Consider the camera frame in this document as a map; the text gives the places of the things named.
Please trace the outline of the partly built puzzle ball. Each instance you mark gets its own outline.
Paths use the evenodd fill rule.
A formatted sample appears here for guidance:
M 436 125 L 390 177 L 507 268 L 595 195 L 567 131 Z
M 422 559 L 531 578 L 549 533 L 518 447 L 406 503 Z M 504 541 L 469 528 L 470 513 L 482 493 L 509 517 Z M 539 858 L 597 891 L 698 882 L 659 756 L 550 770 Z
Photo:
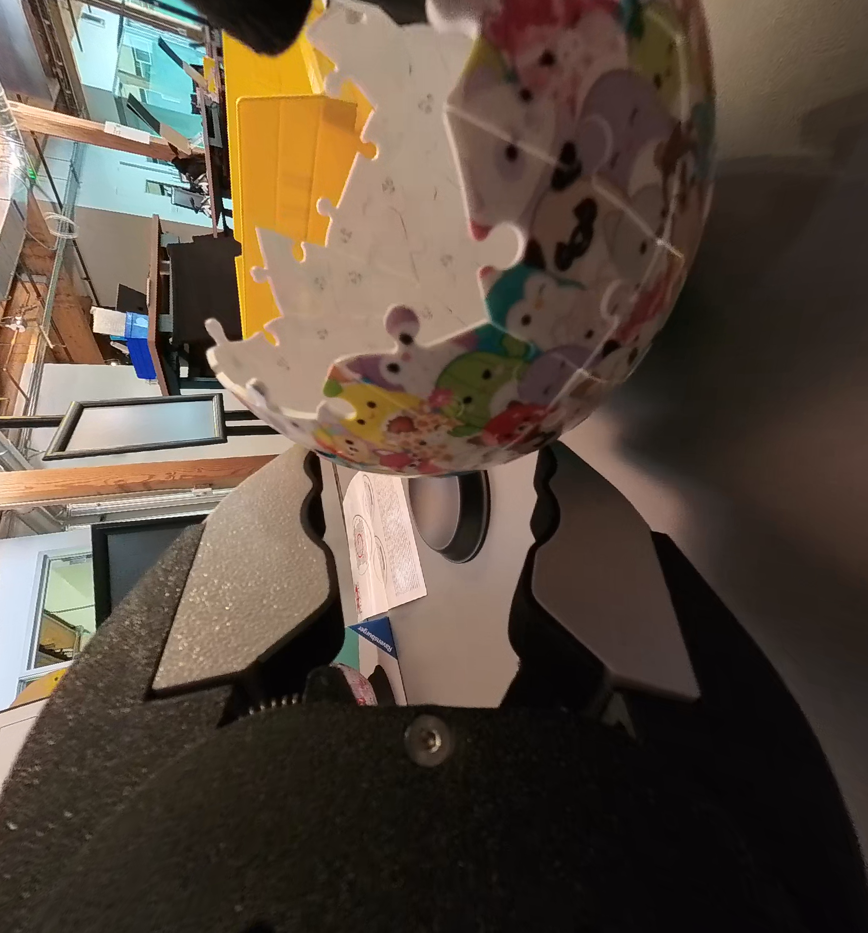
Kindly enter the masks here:
M 281 314 L 221 384 L 325 458 L 485 470 L 583 422 L 644 359 L 712 201 L 699 2 L 322 2 L 302 33 L 373 110 L 323 246 L 260 228 Z

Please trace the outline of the black ball stand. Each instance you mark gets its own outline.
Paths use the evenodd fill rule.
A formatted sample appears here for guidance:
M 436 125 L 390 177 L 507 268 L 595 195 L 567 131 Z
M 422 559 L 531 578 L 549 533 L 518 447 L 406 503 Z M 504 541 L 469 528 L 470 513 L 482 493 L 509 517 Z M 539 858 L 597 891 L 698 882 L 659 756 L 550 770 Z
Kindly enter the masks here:
M 407 481 L 409 512 L 428 549 L 454 565 L 482 550 L 491 519 L 491 490 L 484 470 Z

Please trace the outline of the large window with blinds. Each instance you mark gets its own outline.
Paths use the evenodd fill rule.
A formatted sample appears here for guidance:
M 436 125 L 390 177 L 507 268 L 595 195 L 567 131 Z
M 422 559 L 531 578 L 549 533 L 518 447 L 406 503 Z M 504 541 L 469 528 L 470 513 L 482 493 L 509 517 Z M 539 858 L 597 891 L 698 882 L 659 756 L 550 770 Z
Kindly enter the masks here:
M 130 97 L 159 123 L 192 145 L 204 142 L 198 84 L 183 67 L 204 73 L 204 28 L 186 2 L 59 2 L 88 116 L 101 128 L 133 135 L 160 134 L 127 105 Z M 211 218 L 196 209 L 190 182 L 161 156 L 87 146 L 79 203 L 106 214 L 149 218 L 163 227 L 211 231 Z

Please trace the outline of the yellow plastic bin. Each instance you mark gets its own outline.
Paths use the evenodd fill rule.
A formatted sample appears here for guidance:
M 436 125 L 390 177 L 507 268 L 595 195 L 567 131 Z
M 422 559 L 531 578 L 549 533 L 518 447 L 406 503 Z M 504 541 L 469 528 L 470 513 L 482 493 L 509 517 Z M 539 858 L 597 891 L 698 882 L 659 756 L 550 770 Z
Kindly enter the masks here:
M 305 246 L 324 245 L 329 221 L 318 202 L 336 206 L 357 155 L 375 156 L 362 138 L 373 107 L 349 80 L 327 89 L 337 64 L 305 33 L 279 56 L 228 35 L 222 52 L 241 333 L 250 337 L 281 314 L 267 281 L 253 275 L 265 265 L 257 231 L 285 237 L 295 261 Z

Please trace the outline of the black framed glass panel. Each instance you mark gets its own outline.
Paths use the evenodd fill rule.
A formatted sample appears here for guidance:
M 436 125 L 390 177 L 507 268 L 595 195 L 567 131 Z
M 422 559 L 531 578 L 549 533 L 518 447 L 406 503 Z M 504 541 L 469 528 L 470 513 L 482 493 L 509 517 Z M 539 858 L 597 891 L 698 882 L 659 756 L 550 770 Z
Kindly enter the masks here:
M 227 441 L 226 411 L 218 393 L 76 401 L 57 426 L 42 460 L 206 447 Z

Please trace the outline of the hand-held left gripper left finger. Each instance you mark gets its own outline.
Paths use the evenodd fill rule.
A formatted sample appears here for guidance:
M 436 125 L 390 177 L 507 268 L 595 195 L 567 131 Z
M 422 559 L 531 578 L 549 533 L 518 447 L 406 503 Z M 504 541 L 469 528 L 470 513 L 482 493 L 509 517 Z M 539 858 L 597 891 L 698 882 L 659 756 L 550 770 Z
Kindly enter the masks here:
M 243 481 L 204 521 L 152 682 L 165 695 L 237 683 L 308 636 L 325 615 L 342 643 L 338 572 L 324 540 L 320 458 L 294 446 Z

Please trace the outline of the wooden ceiling beam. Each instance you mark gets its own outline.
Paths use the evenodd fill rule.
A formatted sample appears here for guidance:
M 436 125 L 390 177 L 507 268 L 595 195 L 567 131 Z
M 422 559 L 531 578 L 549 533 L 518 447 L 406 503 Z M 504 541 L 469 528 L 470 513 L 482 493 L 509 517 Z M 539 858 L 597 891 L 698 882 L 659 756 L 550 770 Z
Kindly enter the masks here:
M 269 454 L 0 471 L 0 510 L 61 505 L 105 496 L 233 489 L 275 458 Z

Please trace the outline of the folded instruction leaflet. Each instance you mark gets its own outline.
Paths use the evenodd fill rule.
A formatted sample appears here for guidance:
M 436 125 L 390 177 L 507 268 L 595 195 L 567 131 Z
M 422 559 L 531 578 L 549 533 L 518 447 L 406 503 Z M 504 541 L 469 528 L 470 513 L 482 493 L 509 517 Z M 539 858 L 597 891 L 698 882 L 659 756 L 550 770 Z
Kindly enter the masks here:
M 424 572 L 402 480 L 358 472 L 342 507 L 357 621 L 424 597 Z

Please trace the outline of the printed puzzle box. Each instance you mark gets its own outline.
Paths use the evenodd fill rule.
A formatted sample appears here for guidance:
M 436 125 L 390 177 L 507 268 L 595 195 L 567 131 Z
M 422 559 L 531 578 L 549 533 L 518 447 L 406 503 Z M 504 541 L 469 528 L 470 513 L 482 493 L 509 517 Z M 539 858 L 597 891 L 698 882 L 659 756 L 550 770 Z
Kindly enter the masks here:
M 360 706 L 406 706 L 402 670 L 388 617 L 381 616 L 345 630 L 333 666 Z

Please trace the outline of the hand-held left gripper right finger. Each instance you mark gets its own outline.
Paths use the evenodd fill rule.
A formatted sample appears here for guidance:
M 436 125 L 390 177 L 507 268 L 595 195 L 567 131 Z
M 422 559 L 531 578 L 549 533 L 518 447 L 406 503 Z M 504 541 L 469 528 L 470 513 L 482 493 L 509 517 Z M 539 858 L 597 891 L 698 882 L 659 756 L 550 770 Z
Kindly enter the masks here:
M 601 713 L 627 689 L 692 702 L 699 685 L 654 537 L 568 447 L 542 450 L 533 544 L 510 608 L 510 706 Z

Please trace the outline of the blue plastic crate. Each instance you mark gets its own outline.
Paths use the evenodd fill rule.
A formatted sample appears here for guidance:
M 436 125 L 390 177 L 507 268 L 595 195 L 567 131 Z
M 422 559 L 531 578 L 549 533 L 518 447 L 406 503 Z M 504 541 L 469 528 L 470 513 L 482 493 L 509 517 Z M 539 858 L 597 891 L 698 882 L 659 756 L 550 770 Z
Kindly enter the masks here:
M 140 312 L 115 312 L 111 340 L 125 345 L 136 376 L 141 380 L 158 381 L 159 374 L 149 340 L 149 317 Z

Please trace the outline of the black framed dark screen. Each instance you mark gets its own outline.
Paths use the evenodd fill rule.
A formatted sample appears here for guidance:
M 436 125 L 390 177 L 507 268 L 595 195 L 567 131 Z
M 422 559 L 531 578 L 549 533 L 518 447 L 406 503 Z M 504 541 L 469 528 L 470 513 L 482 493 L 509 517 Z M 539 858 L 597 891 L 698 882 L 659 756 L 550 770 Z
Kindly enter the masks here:
M 100 627 L 144 574 L 205 514 L 101 522 L 90 527 L 94 618 Z

